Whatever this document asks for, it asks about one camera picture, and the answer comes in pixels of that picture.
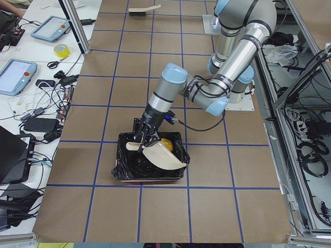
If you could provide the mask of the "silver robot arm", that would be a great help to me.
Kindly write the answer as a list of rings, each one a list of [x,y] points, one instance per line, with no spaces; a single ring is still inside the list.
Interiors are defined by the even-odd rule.
[[[277,20],[272,1],[218,1],[214,15],[220,24],[220,33],[217,49],[207,66],[212,79],[204,85],[190,78],[185,69],[167,64],[134,132],[138,151],[160,140],[158,128],[168,118],[177,95],[220,116],[236,81],[273,34]]]

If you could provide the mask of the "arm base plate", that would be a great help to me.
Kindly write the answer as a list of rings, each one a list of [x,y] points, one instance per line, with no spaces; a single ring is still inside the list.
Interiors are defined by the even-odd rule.
[[[254,111],[252,96],[249,93],[248,85],[234,87],[229,96],[229,103],[226,106],[227,111]]]
[[[220,34],[220,24],[218,17],[215,15],[202,15],[204,34],[205,35],[219,35]]]

